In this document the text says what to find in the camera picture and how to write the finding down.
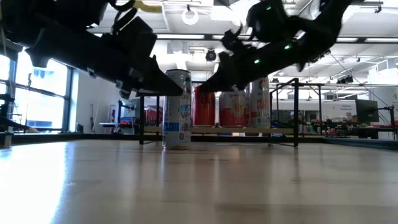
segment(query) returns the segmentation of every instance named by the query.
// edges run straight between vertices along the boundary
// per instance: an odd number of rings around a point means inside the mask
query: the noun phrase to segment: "computer monitor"
[[[379,122],[377,101],[355,100],[358,122]]]

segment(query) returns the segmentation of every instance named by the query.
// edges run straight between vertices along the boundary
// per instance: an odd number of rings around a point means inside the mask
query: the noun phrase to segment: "overhead lamp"
[[[187,18],[188,12],[193,12],[193,17],[190,19]],[[190,26],[194,25],[199,21],[198,11],[196,11],[194,9],[190,9],[190,7],[188,5],[187,8],[182,12],[181,19],[182,19],[182,22],[184,22],[186,25],[190,25]]]
[[[351,38],[351,37],[339,37],[337,38],[337,42],[356,42],[358,38]]]
[[[224,35],[213,35],[213,39],[215,40],[221,40],[224,37]],[[239,35],[238,39],[241,40],[248,40],[250,38],[250,35]]]
[[[220,63],[217,63],[217,64],[214,66],[213,73],[216,73],[216,72],[217,72],[219,66],[220,66]]]
[[[157,34],[158,40],[173,40],[173,39],[185,39],[185,40],[203,40],[205,38],[204,35],[200,34]]]
[[[367,38],[365,42],[398,42],[398,38]]]

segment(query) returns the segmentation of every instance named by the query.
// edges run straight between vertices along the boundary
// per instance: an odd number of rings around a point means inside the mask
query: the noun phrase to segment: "black metal frame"
[[[275,91],[278,91],[282,89],[283,87],[287,85],[292,85],[294,86],[294,111],[295,111],[295,117],[294,117],[294,137],[291,139],[293,142],[293,147],[299,146],[299,79],[298,78],[293,78],[291,81],[281,84],[279,88],[276,90],[270,92],[270,106],[272,110],[272,93]],[[160,97],[157,96],[156,99],[156,120],[157,120],[157,126],[159,125],[159,113],[160,113],[160,105],[159,105]],[[144,135],[144,125],[145,125],[145,114],[144,114],[144,105],[145,105],[145,98],[142,96],[140,99],[140,131],[139,131],[139,144],[143,145],[144,141],[160,141],[161,138],[159,137],[159,133],[156,133],[156,135],[153,136],[145,136]],[[269,136],[268,137],[226,137],[226,136],[192,136],[192,141],[211,141],[211,142],[268,142],[268,143],[274,143],[274,144],[283,144],[282,142],[286,142],[286,140],[283,139],[272,139]]]
[[[276,89],[269,92],[271,112],[272,112],[272,99],[274,98],[273,93],[276,92],[276,110],[277,110],[276,114],[277,114],[277,119],[279,120],[279,96],[278,96],[280,93],[279,90],[281,90],[284,87],[289,86],[289,85],[294,87],[293,147],[297,147],[297,146],[299,146],[299,86],[300,86],[299,78],[293,78],[286,83],[277,84]]]
[[[273,99],[273,96],[272,96],[272,94],[273,93],[277,93],[276,94],[276,114],[277,114],[277,120],[279,120],[279,89],[281,89],[281,88],[283,88],[283,87],[285,87],[285,86],[287,86],[287,85],[289,85],[289,84],[291,84],[291,82],[292,82],[292,80],[291,81],[289,81],[289,82],[287,82],[287,83],[278,83],[277,85],[276,85],[276,89],[275,90],[273,90],[273,91],[271,91],[270,92],[270,94],[271,94],[271,98],[270,98],[270,102],[272,102],[272,99]],[[320,133],[320,135],[323,135],[322,134],[322,131],[323,131],[323,123],[322,123],[322,93],[321,93],[321,90],[322,90],[322,86],[323,86],[324,84],[322,84],[322,83],[315,83],[315,84],[312,84],[312,83],[298,83],[298,87],[300,87],[300,86],[309,86],[310,87],[310,89],[312,90],[312,91],[314,91],[317,95],[318,95],[318,103],[319,103],[319,120],[321,121],[321,124],[320,124],[320,126],[321,126],[321,133]],[[317,86],[318,87],[318,92],[313,88],[313,86]]]

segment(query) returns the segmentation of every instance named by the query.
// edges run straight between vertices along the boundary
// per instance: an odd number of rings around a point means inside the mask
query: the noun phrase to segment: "white can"
[[[246,124],[247,127],[250,127],[251,122],[250,122],[250,86],[246,87],[245,89],[245,102],[246,106],[244,107],[244,115],[246,117]]]
[[[268,78],[260,78],[252,82],[251,86],[251,126],[254,128],[269,128],[271,126],[269,80]]]
[[[191,142],[192,81],[186,70],[168,70],[166,75],[183,89],[181,96],[166,96],[163,102],[163,148],[186,149]]]

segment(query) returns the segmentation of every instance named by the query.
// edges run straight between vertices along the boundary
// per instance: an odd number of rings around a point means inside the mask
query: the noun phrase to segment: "ceiling light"
[[[213,35],[213,39],[215,40],[221,40],[223,37],[224,35]],[[239,35],[238,38],[241,40],[248,40],[250,35]]]
[[[299,35],[297,35],[296,39],[301,39],[305,35],[304,31],[301,31]]]
[[[204,35],[200,34],[157,34],[158,40],[173,40],[173,39],[193,39],[193,40],[203,40]]]
[[[339,37],[337,38],[337,42],[356,42],[358,38],[351,38],[351,37]]]
[[[365,42],[398,42],[398,38],[367,38]]]
[[[213,72],[214,73],[216,73],[217,72],[217,70],[218,70],[218,67],[220,66],[220,64],[219,63],[217,63],[215,66],[214,66],[214,70],[213,70]]]

